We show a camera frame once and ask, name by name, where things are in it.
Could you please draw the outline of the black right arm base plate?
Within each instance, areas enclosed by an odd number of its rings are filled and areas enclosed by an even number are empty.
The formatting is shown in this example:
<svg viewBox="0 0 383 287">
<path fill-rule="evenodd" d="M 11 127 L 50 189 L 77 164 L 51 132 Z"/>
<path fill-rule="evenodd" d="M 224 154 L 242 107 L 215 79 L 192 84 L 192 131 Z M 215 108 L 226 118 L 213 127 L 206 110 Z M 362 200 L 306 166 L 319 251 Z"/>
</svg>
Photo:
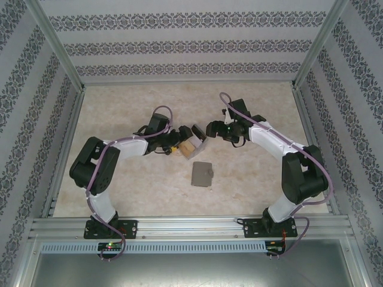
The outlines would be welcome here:
<svg viewBox="0 0 383 287">
<path fill-rule="evenodd" d="M 249 218 L 242 221 L 245 238 L 272 238 L 282 237 L 295 238 L 298 236 L 296 223 L 293 218 L 280 223 L 272 223 L 270 230 L 262 223 L 260 218 Z"/>
</svg>

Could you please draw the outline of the grey metal panel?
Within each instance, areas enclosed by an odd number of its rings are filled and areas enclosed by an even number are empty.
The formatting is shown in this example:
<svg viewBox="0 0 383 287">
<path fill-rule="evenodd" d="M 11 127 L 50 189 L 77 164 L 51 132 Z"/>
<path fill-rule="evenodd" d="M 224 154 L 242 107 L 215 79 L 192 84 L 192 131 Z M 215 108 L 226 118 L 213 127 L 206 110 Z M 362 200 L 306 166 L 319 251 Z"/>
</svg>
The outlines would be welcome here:
<svg viewBox="0 0 383 287">
<path fill-rule="evenodd" d="M 31 287 L 354 287 L 338 257 L 269 259 L 261 254 L 44 254 Z"/>
</svg>

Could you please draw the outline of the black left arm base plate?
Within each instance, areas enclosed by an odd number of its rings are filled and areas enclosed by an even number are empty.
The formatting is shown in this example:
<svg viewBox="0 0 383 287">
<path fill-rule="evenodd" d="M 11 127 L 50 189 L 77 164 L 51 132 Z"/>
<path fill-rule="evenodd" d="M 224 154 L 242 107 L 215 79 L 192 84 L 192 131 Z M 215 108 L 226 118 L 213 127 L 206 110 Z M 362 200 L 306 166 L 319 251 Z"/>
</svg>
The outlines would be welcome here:
<svg viewBox="0 0 383 287">
<path fill-rule="evenodd" d="M 118 219 L 114 228 L 122 233 L 125 239 L 135 239 L 137 225 L 138 221 L 135 220 Z M 85 239 L 121 239 L 119 233 L 92 219 L 86 222 L 83 237 Z"/>
</svg>

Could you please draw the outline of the grey leather card holder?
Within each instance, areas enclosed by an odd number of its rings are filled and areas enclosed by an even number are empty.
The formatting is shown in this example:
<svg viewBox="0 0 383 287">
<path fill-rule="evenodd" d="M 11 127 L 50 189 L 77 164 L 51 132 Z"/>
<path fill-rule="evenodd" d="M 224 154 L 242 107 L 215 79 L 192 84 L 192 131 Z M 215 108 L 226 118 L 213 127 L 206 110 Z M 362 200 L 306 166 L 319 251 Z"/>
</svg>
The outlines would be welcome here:
<svg viewBox="0 0 383 287">
<path fill-rule="evenodd" d="M 207 162 L 195 161 L 191 174 L 191 185 L 195 187 L 210 187 L 214 171 L 212 164 Z"/>
</svg>

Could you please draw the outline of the gold credit card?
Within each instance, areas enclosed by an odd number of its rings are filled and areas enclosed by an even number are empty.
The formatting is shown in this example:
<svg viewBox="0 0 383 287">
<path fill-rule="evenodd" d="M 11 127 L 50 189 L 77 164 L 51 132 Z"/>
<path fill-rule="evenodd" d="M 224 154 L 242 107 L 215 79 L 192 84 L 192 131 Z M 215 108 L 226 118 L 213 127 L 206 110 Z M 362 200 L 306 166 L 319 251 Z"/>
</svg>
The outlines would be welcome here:
<svg viewBox="0 0 383 287">
<path fill-rule="evenodd" d="M 184 141 L 179 144 L 179 150 L 186 158 L 191 158 L 195 151 L 195 146 L 190 141 Z"/>
</svg>

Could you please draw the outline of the black credit card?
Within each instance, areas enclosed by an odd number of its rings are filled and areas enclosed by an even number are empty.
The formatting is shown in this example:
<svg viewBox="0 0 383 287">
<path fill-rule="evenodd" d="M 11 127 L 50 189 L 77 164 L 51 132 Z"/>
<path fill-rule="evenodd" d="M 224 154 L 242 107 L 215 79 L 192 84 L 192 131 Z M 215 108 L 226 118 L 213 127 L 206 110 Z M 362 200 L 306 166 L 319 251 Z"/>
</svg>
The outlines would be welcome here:
<svg viewBox="0 0 383 287">
<path fill-rule="evenodd" d="M 207 135 L 205 132 L 196 124 L 194 124 L 191 128 L 194 135 L 201 141 L 204 142 L 207 139 Z"/>
</svg>

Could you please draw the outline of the aluminium mounting rail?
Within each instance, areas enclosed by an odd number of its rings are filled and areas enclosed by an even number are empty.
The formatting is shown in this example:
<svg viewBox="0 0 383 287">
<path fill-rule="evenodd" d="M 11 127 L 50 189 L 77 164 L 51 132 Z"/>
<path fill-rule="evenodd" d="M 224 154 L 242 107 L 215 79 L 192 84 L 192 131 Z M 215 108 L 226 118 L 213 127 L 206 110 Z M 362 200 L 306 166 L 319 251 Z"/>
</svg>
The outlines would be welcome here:
<svg viewBox="0 0 383 287">
<path fill-rule="evenodd" d="M 310 224 L 304 239 L 354 238 L 345 215 L 306 215 Z M 191 241 L 243 239 L 244 230 L 230 216 L 138 217 L 137 241 Z M 41 241 L 81 240 L 86 218 L 41 218 L 32 221 L 28 239 Z"/>
</svg>

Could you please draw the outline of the clear acrylic card box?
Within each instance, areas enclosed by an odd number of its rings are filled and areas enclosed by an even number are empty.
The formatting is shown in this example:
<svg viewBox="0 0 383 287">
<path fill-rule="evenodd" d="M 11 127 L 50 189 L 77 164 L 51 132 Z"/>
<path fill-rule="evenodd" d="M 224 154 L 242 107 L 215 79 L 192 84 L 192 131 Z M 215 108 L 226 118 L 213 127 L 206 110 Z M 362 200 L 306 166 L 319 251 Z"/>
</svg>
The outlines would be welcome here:
<svg viewBox="0 0 383 287">
<path fill-rule="evenodd" d="M 192 128 L 191 128 L 191 136 L 188 139 L 184 140 L 184 141 L 190 141 L 195 146 L 195 151 L 193 152 L 191 158 L 186 158 L 186 159 L 190 160 L 193 157 L 197 156 L 200 152 L 202 152 L 205 149 L 205 147 L 207 145 L 207 142 L 208 142 L 208 137 L 207 137 L 207 139 L 204 142 L 201 142 L 194 135 L 194 133 L 192 132 Z"/>
</svg>

